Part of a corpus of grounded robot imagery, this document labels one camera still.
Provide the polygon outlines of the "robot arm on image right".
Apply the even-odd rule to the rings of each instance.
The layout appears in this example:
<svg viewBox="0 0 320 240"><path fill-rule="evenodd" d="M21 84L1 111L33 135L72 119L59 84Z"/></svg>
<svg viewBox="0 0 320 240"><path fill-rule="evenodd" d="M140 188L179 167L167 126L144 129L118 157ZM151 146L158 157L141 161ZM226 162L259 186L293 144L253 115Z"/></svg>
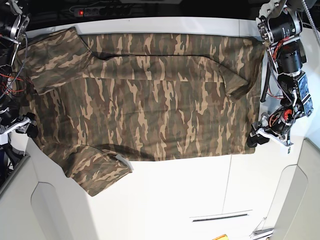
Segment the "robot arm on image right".
<svg viewBox="0 0 320 240"><path fill-rule="evenodd" d="M92 23L30 40L14 62L33 84L26 110L36 115L45 153L103 147L157 158L252 153L275 138L286 144L308 116L301 43L289 12L263 19L284 96L258 119L266 43L253 37L133 31L149 19Z"/></svg>

